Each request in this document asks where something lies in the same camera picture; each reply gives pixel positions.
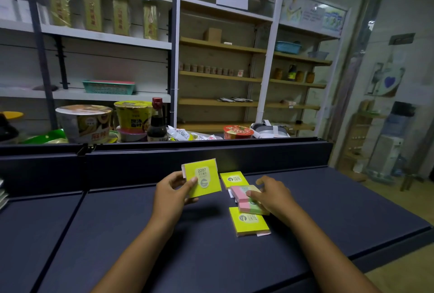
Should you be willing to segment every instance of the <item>hand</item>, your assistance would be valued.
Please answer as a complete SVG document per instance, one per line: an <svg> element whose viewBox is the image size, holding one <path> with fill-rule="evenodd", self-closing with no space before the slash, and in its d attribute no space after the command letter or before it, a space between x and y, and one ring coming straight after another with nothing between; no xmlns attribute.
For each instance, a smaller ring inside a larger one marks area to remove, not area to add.
<svg viewBox="0 0 434 293"><path fill-rule="evenodd" d="M173 230L181 217L184 205L199 200L197 197L187 198L190 190L197 182L197 177L186 182L182 177L182 171L178 171L169 174L157 183L151 219L157 221L157 223L163 222Z"/></svg>
<svg viewBox="0 0 434 293"><path fill-rule="evenodd" d="M262 192L248 190L246 195L261 203L268 211L285 222L284 218L288 208L297 205L290 190L285 187L282 181L276 181L266 175L257 179L256 184L264 184L264 188L261 189Z"/></svg>

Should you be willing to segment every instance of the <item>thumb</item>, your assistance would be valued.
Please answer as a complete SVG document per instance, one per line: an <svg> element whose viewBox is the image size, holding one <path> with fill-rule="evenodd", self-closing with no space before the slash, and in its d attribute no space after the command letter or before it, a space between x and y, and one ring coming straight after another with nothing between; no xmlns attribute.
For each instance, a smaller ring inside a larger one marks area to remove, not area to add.
<svg viewBox="0 0 434 293"><path fill-rule="evenodd" d="M258 202L262 199L262 192L256 192L254 190L247 190L246 195Z"/></svg>
<svg viewBox="0 0 434 293"><path fill-rule="evenodd" d="M179 188L179 190L182 191L184 197L186 197L190 193L190 190L197 184L197 182L198 182L198 178L192 177L190 180L184 183L184 185L181 188Z"/></svg>

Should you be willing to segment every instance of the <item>yellow sticky note pad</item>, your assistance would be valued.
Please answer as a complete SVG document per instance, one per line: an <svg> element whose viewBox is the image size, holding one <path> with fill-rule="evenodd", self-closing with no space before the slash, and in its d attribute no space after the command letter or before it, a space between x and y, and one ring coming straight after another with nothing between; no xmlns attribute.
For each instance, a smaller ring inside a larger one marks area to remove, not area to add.
<svg viewBox="0 0 434 293"><path fill-rule="evenodd" d="M238 171L238 172L227 172L227 173L220 173L221 179L223 181L224 186L226 189L228 189L230 186L248 186L249 183L247 182L244 175Z"/></svg>
<svg viewBox="0 0 434 293"><path fill-rule="evenodd" d="M190 180L192 177L198 177L198 184L190 192L191 198L221 191L215 159L182 164L181 168L182 175L187 180Z"/></svg>
<svg viewBox="0 0 434 293"><path fill-rule="evenodd" d="M262 215L242 213L238 208L229 208L237 236L269 234L270 229Z"/></svg>

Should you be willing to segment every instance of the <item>blue heart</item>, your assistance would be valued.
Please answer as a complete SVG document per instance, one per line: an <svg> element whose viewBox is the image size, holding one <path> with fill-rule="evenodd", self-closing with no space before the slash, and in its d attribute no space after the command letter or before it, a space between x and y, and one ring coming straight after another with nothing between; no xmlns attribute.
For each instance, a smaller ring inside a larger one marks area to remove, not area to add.
<svg viewBox="0 0 434 293"><path fill-rule="evenodd" d="M395 84L396 78L395 77L386 77L384 79L384 86L388 89L389 87L391 87L393 84Z"/></svg>

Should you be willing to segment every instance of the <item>person's left hand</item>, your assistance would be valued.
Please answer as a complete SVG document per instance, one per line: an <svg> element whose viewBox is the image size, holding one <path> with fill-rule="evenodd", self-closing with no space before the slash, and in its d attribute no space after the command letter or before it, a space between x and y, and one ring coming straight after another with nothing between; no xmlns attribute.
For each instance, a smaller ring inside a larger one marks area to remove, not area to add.
<svg viewBox="0 0 434 293"><path fill-rule="evenodd" d="M197 177L186 182L182 177L182 171L178 171L169 174L157 183L151 218L158 222L162 221L169 225L170 228L174 228L181 217L184 205L199 200L197 197L187 198L190 190L197 182Z"/></svg>

